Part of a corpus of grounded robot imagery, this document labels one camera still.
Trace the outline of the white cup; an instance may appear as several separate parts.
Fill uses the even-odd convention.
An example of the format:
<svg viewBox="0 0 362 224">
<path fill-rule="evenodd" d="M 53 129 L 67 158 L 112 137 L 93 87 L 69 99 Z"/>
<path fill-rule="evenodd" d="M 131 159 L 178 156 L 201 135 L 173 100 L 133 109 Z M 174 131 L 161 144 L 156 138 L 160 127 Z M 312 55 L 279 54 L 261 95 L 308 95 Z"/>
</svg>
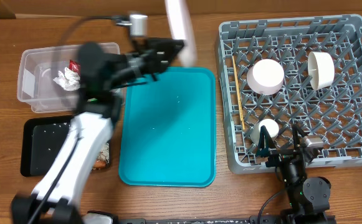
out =
<svg viewBox="0 0 362 224">
<path fill-rule="evenodd" d="M 259 143 L 260 129 L 263 126 L 265 126 L 266 130 L 268 131 L 272 139 L 275 139 L 278 136 L 279 126 L 277 122 L 272 119 L 263 119 L 262 121 L 259 121 L 257 124 L 255 124 L 252 128 L 250 139 L 254 144 Z"/>
</svg>

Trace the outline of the white paper ball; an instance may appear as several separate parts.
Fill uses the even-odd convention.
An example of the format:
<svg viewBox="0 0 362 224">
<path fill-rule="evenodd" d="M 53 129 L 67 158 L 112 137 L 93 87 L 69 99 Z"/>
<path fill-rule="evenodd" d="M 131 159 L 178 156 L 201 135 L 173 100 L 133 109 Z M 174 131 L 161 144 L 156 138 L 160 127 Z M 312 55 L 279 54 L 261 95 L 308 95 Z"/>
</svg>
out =
<svg viewBox="0 0 362 224">
<path fill-rule="evenodd" d="M 65 68 L 64 72 L 58 72 L 58 77 L 54 78 L 54 82 L 65 91 L 75 91 L 80 88 L 80 76 L 68 67 Z"/>
</svg>

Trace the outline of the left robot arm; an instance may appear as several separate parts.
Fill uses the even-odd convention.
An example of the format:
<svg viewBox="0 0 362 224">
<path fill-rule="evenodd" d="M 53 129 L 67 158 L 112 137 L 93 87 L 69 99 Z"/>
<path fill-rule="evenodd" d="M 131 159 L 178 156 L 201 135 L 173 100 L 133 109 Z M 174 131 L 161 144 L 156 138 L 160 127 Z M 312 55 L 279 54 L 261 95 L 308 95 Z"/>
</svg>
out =
<svg viewBox="0 0 362 224">
<path fill-rule="evenodd" d="M 83 223 L 78 207 L 83 189 L 102 146 L 112 138 L 122 98 L 113 89 L 145 75 L 155 77 L 169 67 L 185 46 L 183 40 L 147 38 L 128 54 L 106 53 L 96 42 L 77 52 L 79 100 L 67 137 L 44 178 L 30 196 L 15 195 L 13 223 Z M 53 211 L 50 218 L 41 215 Z"/>
</svg>

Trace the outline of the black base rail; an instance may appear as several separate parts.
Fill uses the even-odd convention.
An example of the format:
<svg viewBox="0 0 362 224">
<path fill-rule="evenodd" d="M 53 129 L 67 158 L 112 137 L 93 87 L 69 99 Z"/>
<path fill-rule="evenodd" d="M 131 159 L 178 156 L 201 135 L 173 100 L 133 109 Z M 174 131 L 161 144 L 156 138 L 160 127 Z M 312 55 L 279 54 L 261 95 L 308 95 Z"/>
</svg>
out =
<svg viewBox="0 0 362 224">
<path fill-rule="evenodd" d="M 249 218 L 223 218 L 223 219 L 167 219 L 147 220 L 144 218 L 119 219 L 111 213 L 89 211 L 83 217 L 84 223 L 112 223 L 112 224 L 276 224 L 287 223 L 286 219 L 275 215 L 262 215 L 258 222 L 258 216 Z"/>
</svg>

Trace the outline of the large white plate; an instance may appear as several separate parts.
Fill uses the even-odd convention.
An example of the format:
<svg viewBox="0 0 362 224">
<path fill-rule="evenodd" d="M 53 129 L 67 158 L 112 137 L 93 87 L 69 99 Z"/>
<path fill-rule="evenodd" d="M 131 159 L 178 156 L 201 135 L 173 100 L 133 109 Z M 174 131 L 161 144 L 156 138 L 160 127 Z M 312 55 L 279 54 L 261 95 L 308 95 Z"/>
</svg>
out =
<svg viewBox="0 0 362 224">
<path fill-rule="evenodd" d="M 172 38 L 184 41 L 184 47 L 178 54 L 179 60 L 182 66 L 193 67 L 197 60 L 197 50 L 186 1 L 165 0 L 165 6 Z"/>
</svg>

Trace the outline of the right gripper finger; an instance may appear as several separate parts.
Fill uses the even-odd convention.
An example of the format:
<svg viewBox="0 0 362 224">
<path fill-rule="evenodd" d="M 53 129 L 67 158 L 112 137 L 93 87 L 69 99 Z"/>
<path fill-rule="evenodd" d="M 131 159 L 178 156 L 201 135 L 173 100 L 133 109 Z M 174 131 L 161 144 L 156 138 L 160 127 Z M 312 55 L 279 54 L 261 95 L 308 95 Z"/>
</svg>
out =
<svg viewBox="0 0 362 224">
<path fill-rule="evenodd" d="M 300 127 L 298 123 L 292 124 L 292 134 L 293 134 L 293 147 L 300 147 L 300 138 L 304 138 L 308 134 Z"/>
<path fill-rule="evenodd" d="M 259 143 L 256 156 L 270 156 L 270 151 L 276 149 L 276 145 L 270 136 L 267 128 L 262 126 L 260 128 Z"/>
</svg>

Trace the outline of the orange carrot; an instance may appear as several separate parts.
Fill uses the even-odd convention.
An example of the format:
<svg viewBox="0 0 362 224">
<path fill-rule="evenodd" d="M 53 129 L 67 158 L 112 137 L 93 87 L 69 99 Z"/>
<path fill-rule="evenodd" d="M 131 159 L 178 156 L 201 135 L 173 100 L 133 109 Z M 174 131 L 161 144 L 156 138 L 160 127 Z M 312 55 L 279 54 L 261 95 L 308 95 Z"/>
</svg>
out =
<svg viewBox="0 0 362 224">
<path fill-rule="evenodd" d="M 106 161 L 103 160 L 96 160 L 94 165 L 93 165 L 93 170 L 100 170 L 100 169 L 104 169 L 106 168 L 107 163 Z"/>
</svg>

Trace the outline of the clear plastic storage bin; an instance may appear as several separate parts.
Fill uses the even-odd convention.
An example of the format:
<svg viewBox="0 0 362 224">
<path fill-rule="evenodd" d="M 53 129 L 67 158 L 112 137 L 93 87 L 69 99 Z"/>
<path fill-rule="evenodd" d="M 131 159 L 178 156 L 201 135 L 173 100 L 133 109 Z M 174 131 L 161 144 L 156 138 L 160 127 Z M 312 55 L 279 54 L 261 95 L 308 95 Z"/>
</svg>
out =
<svg viewBox="0 0 362 224">
<path fill-rule="evenodd" d="M 75 108 L 76 91 L 66 91 L 54 81 L 76 59 L 78 45 L 61 47 L 59 58 L 55 47 L 25 50 L 22 53 L 17 79 L 17 99 L 31 106 L 35 113 L 54 113 Z"/>
</svg>

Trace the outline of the red snack wrapper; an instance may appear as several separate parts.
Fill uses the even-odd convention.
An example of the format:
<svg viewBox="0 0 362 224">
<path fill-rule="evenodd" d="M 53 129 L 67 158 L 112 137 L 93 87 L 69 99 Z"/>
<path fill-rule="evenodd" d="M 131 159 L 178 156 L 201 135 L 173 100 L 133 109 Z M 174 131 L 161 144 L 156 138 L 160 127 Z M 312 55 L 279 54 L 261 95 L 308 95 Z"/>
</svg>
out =
<svg viewBox="0 0 362 224">
<path fill-rule="evenodd" d="M 69 69 L 78 75 L 80 74 L 80 65 L 74 60 L 69 60 Z"/>
</svg>

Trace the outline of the white bowl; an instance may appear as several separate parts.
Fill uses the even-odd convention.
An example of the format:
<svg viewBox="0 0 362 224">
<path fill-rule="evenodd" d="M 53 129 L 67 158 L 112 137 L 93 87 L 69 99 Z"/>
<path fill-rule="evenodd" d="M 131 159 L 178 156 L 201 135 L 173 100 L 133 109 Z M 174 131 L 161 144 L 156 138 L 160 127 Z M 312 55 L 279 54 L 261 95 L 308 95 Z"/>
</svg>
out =
<svg viewBox="0 0 362 224">
<path fill-rule="evenodd" d="M 308 75 L 314 90 L 320 90 L 332 85 L 335 78 L 333 59 L 326 52 L 310 52 L 308 55 Z"/>
</svg>

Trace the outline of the teal serving tray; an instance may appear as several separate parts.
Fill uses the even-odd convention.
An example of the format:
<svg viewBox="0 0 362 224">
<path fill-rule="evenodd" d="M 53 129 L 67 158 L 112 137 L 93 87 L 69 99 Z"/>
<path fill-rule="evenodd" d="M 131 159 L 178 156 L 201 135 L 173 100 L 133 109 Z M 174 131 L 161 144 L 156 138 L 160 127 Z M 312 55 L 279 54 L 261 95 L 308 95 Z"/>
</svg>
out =
<svg viewBox="0 0 362 224">
<path fill-rule="evenodd" d="M 216 79 L 171 67 L 126 91 L 118 173 L 128 185 L 207 187 L 216 176 Z"/>
</svg>

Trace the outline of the pink-white bowl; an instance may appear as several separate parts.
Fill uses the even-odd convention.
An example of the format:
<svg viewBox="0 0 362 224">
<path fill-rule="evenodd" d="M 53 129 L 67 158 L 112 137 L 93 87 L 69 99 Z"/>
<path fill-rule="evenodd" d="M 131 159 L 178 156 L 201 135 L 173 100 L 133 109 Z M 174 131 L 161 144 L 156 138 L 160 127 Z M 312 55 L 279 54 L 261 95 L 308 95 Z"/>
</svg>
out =
<svg viewBox="0 0 362 224">
<path fill-rule="evenodd" d="M 283 80 L 283 67 L 272 59 L 259 60 L 247 73 L 248 86 L 260 95 L 277 93 L 283 85 Z"/>
</svg>

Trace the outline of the black rectangular tray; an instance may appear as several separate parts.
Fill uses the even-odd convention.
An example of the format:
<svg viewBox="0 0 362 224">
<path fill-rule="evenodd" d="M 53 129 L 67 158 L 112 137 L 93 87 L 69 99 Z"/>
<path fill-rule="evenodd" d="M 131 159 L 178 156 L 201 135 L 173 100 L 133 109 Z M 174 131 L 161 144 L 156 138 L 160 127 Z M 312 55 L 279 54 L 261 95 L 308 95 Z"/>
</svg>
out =
<svg viewBox="0 0 362 224">
<path fill-rule="evenodd" d="M 46 175 L 67 137 L 71 119 L 65 115 L 26 121 L 20 166 L 24 177 Z"/>
</svg>

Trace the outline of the grey dishwasher rack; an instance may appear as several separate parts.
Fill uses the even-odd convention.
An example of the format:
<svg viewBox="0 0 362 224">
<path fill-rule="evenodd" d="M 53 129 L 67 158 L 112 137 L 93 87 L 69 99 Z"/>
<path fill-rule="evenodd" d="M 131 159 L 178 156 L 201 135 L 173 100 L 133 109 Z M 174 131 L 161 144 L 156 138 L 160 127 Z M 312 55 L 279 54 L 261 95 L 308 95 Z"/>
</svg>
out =
<svg viewBox="0 0 362 224">
<path fill-rule="evenodd" d="M 224 108 L 227 163 L 235 174 L 267 172 L 257 145 L 250 140 L 255 124 L 277 122 L 279 149 L 293 145 L 292 124 L 320 136 L 324 148 L 310 167 L 362 166 L 362 17 L 357 14 L 228 21 L 216 42 L 217 72 Z M 310 52 L 333 59 L 331 86 L 314 90 L 308 75 Z M 242 130 L 231 56 L 236 61 L 245 131 Z M 283 67 L 281 89 L 260 95 L 247 84 L 247 72 L 262 59 Z"/>
</svg>

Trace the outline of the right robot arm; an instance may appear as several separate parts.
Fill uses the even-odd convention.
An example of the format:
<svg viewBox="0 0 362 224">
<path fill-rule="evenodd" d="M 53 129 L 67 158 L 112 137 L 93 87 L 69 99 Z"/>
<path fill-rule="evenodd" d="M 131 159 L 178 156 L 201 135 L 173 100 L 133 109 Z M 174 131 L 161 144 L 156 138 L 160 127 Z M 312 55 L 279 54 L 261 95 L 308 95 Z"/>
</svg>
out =
<svg viewBox="0 0 362 224">
<path fill-rule="evenodd" d="M 251 216 L 251 223 L 279 224 L 332 224 L 330 209 L 331 183 L 324 177 L 309 177 L 306 165 L 317 157 L 324 142 L 320 136 L 309 135 L 298 124 L 292 125 L 293 149 L 276 149 L 267 128 L 260 128 L 258 156 L 266 157 L 267 167 L 273 167 L 283 181 L 284 189 L 275 193 L 261 206 L 258 215 Z M 287 194 L 290 208 L 279 215 L 264 215 L 265 207 L 283 193 Z"/>
</svg>

